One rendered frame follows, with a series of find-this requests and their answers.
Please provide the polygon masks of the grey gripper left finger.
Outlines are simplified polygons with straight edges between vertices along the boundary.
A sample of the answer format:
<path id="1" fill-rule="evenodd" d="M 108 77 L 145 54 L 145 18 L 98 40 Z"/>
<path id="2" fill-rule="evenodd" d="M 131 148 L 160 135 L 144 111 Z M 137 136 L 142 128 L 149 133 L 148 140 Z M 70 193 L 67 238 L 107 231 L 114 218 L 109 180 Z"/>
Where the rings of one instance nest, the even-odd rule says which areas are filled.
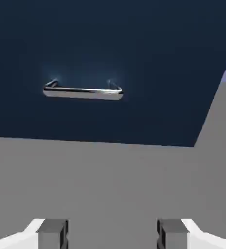
<path id="1" fill-rule="evenodd" d="M 0 249 L 69 249 L 67 219 L 33 219 L 24 231 L 0 239 Z"/>

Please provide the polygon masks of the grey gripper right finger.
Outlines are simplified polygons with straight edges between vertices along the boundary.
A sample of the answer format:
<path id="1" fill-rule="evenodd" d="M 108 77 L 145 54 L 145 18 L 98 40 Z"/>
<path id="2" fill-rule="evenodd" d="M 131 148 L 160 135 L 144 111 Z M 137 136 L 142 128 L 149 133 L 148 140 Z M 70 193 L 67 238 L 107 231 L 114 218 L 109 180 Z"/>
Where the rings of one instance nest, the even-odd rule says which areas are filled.
<path id="1" fill-rule="evenodd" d="M 157 220 L 157 249 L 226 249 L 226 239 L 203 232 L 193 219 Z"/>

